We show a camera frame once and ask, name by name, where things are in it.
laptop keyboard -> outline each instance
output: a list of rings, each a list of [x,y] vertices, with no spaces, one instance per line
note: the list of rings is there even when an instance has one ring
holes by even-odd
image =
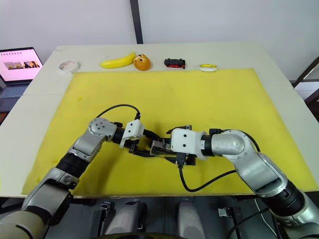
[[[20,97],[28,86],[6,87],[0,95],[0,98]]]

laptop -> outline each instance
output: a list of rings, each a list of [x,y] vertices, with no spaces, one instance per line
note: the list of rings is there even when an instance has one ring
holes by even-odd
[[[9,112],[42,68],[33,47],[0,50],[0,112]]]

banana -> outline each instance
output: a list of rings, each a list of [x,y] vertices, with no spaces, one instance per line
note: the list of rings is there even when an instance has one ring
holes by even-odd
[[[109,61],[103,61],[100,64],[100,66],[106,69],[127,66],[133,63],[133,60],[135,57],[136,57],[136,54],[134,51],[132,51],[132,53],[126,57],[109,60]]]

floor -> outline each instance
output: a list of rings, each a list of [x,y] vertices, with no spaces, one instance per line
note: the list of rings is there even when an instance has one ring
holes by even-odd
[[[196,206],[208,239],[225,238],[228,230],[233,226],[231,218],[219,217],[218,208],[238,206],[243,217],[257,212],[255,202],[252,199],[237,201],[231,196],[138,198],[148,206],[147,232],[176,234],[175,205],[184,198],[187,198]],[[50,227],[45,239],[88,239],[93,213],[100,209],[103,201],[115,202],[115,208],[118,209],[133,199],[135,198],[99,199],[93,206],[71,204],[60,224]],[[258,204],[261,209],[265,208],[265,205],[259,199]],[[273,227],[270,213],[266,212],[264,216]],[[244,229],[249,239],[275,238],[259,215],[245,222]],[[237,238],[236,234],[234,233],[231,238]]]

white table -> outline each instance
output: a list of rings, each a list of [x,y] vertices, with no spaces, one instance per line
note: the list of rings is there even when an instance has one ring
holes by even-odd
[[[187,70],[203,63],[220,69],[254,68],[265,90],[299,147],[317,184],[319,184],[319,124],[287,78],[256,43],[189,43],[144,45],[60,46],[0,126],[0,196],[23,197],[21,189],[34,163],[46,129],[72,78],[59,72],[65,60],[80,62],[79,71],[138,71],[133,65],[103,69],[100,62],[145,53],[152,61],[151,71],[182,70],[167,68],[165,58],[183,58]]]

